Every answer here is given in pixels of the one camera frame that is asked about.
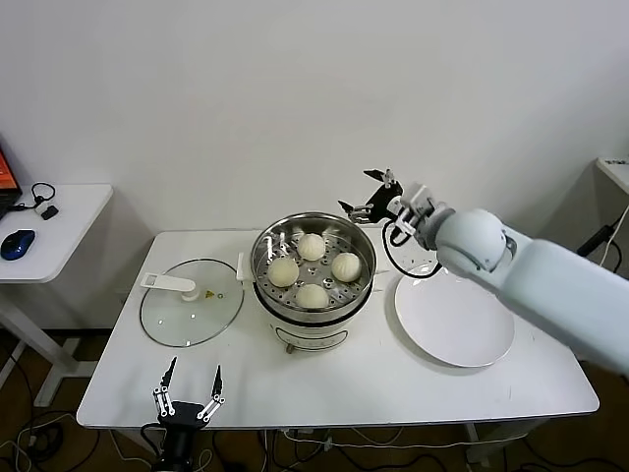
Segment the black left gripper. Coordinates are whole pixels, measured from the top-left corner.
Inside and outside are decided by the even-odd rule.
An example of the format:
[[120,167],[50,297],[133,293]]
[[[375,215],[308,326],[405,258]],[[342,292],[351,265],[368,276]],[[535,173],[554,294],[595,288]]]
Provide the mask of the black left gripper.
[[198,403],[172,401],[169,385],[176,367],[177,357],[173,357],[168,369],[162,375],[158,387],[152,391],[153,400],[157,411],[157,421],[166,428],[204,428],[205,422],[224,404],[222,396],[223,380],[221,366],[217,370],[212,385],[209,402],[203,406]]

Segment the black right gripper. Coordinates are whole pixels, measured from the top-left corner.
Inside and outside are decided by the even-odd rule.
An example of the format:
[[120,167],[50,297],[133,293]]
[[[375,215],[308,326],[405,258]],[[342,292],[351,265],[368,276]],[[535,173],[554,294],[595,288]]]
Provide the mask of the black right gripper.
[[400,199],[403,189],[390,169],[364,170],[363,173],[377,181],[380,187],[362,206],[352,206],[338,201],[351,221],[371,221],[372,219],[396,219],[401,211]]

